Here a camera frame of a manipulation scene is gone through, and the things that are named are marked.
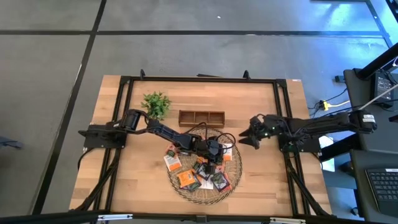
green plant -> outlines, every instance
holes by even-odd
[[[141,107],[147,108],[148,116],[152,119],[163,120],[166,112],[169,110],[171,101],[163,93],[144,94],[144,101],[141,102]]]

artificial plant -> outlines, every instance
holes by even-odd
[[[148,110],[150,118],[163,120],[169,110],[170,103],[169,98],[162,92],[154,92],[153,94],[144,94],[144,102],[141,102],[141,106]]]

wooden tray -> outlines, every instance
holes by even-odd
[[[209,128],[224,128],[224,111],[183,111],[178,115],[178,125],[180,127],[194,127],[199,123],[205,122]]]

gray floor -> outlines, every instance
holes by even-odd
[[[391,40],[397,42],[398,24],[386,3],[372,2]],[[99,5],[99,0],[2,0],[0,29],[90,30]],[[106,5],[99,29],[347,31],[377,26],[360,2],[113,0]],[[21,150],[0,150],[2,217],[29,213],[87,40],[84,35],[0,35],[0,135],[25,144]],[[363,67],[386,49],[382,39],[366,37],[97,36],[44,212],[68,209],[83,145],[77,131],[90,122],[103,75],[138,75],[143,68],[153,76],[241,77],[247,69],[254,78],[302,79],[312,106],[344,90],[344,85],[333,83],[335,75]],[[347,99],[345,94],[332,103]],[[335,202],[352,193],[330,189],[329,193],[333,213],[349,217],[349,210]]]

wooden tabletop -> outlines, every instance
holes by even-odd
[[[104,124],[111,120],[119,80],[120,76],[104,76],[93,123]],[[287,80],[287,84],[293,116],[308,118],[301,81]],[[272,85],[263,83],[136,81],[130,109],[141,110],[143,94],[154,91],[164,92],[172,101],[163,123],[178,132],[188,129],[178,126],[179,110],[225,111],[225,127],[222,132],[231,133],[237,138],[239,133],[248,128],[249,119],[254,115],[276,114]],[[122,98],[121,110],[125,97],[126,95]],[[138,129],[144,126],[144,122],[140,121]],[[163,160],[168,145],[169,142],[153,134],[128,135],[120,158],[111,207],[113,212],[264,216],[292,214],[284,159],[275,137],[263,139],[258,150],[237,144],[243,163],[241,180],[228,198],[214,205],[188,202],[174,191]],[[70,208],[79,206],[93,190],[100,175],[103,155],[104,149],[94,149],[82,160]],[[307,188],[330,213],[319,161],[309,153],[301,153],[300,156]],[[100,208],[104,207],[107,189],[108,186],[105,186]],[[299,211],[303,212],[299,192],[296,186]]]

